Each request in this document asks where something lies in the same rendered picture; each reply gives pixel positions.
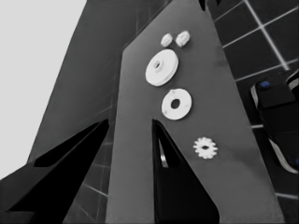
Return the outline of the white toothed gear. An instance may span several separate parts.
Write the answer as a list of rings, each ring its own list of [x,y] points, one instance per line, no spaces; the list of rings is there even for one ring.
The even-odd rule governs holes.
[[[201,137],[194,141],[195,153],[205,160],[212,159],[217,155],[218,148],[216,143],[207,137]]]
[[[173,37],[170,34],[165,34],[161,40],[161,45],[163,47],[168,47],[173,41]]]
[[[190,33],[188,31],[181,32],[177,38],[176,43],[179,47],[184,47],[190,40]]]

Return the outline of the large thick white disc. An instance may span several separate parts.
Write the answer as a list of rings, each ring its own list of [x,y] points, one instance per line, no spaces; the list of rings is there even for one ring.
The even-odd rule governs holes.
[[[164,49],[149,61],[145,77],[149,84],[159,87],[171,79],[177,69],[177,54],[171,49]]]

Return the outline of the white round carrier with pins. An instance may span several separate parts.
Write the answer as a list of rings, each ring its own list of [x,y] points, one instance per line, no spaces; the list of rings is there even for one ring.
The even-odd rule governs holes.
[[[162,101],[162,113],[171,120],[183,119],[191,108],[192,97],[183,89],[170,90]]]

